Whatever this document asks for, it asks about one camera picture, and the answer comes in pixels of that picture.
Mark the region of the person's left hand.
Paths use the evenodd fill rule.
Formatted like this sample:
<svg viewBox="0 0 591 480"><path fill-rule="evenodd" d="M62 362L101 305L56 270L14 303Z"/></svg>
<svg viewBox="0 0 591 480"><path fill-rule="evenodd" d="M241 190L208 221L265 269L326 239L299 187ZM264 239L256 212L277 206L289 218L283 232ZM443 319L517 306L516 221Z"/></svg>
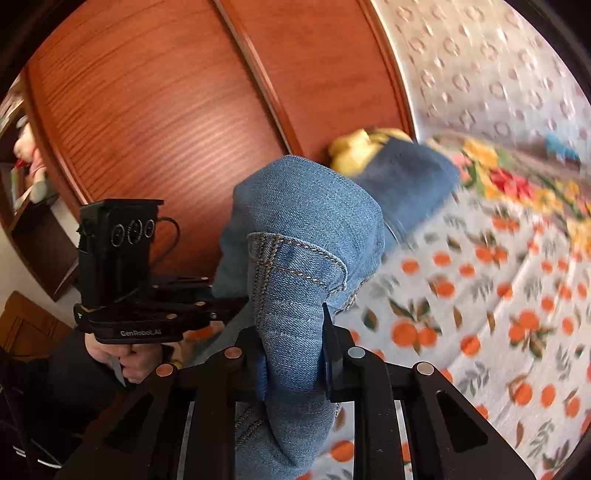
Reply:
<svg viewBox="0 0 591 480"><path fill-rule="evenodd" d="M97 362L118 371L124 380L132 384L141 383L160 365L170 363L183 367L182 349L179 342L171 344L103 344L93 334L84 335L88 354Z"/></svg>

